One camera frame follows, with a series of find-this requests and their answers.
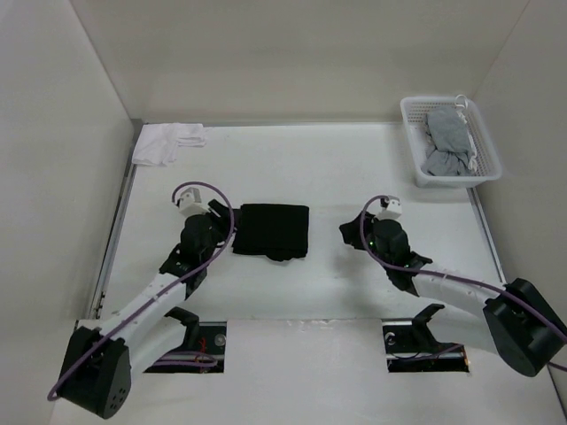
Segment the black tank top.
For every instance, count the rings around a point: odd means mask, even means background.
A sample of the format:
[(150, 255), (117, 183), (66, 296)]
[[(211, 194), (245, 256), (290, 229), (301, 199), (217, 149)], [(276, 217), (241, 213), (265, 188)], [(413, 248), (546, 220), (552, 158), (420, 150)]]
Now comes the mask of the black tank top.
[(276, 262), (303, 259), (308, 252), (308, 230), (308, 206), (244, 204), (232, 250)]

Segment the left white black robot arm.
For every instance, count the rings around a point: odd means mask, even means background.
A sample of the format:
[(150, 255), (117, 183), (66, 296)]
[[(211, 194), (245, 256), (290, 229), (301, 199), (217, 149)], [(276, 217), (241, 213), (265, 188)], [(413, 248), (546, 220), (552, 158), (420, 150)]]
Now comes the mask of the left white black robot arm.
[(242, 213), (216, 200), (188, 216), (179, 243), (151, 283), (112, 318), (70, 336), (59, 378), (48, 394), (102, 419), (123, 406), (135, 376), (166, 353), (198, 345), (198, 317), (181, 308), (236, 232)]

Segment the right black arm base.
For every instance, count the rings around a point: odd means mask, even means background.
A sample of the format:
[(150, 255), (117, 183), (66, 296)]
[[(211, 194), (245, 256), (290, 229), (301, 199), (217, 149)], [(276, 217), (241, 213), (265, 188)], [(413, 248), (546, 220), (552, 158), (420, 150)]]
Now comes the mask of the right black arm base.
[(437, 341), (428, 328), (432, 317), (442, 309), (441, 304), (431, 304), (413, 318), (382, 322), (389, 373), (469, 373), (464, 347)]

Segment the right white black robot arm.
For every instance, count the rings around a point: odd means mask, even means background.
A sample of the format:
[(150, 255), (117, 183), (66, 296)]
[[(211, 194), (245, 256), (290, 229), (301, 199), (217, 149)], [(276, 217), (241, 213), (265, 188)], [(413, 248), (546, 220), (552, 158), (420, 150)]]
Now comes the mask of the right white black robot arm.
[(469, 345), (534, 377), (566, 345), (565, 324), (531, 282), (517, 278), (496, 287), (456, 276), (412, 251), (398, 221), (368, 212), (338, 229), (345, 244), (378, 259), (394, 287), (432, 300), (427, 314), (412, 320), (417, 348)]

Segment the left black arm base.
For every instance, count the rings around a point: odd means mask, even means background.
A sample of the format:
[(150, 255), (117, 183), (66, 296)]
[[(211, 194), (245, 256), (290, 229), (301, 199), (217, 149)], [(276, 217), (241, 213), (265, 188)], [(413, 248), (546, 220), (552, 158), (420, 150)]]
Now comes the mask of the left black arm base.
[(227, 344), (226, 322), (202, 322), (181, 307), (165, 315), (183, 326), (180, 345), (144, 370), (145, 374), (222, 374)]

